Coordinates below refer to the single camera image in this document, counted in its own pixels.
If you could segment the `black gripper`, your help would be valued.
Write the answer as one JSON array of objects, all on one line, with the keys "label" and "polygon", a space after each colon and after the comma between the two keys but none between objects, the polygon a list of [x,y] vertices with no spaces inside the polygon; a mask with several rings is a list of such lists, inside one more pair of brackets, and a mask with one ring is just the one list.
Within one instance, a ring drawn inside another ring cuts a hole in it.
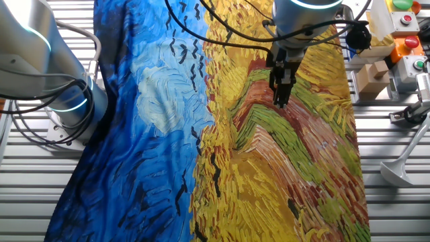
[{"label": "black gripper", "polygon": [[284,107],[282,84],[286,86],[285,104],[288,105],[293,86],[296,84],[296,72],[304,58],[306,48],[284,48],[273,43],[266,58],[266,67],[270,68],[269,87],[273,91],[273,104]]}]

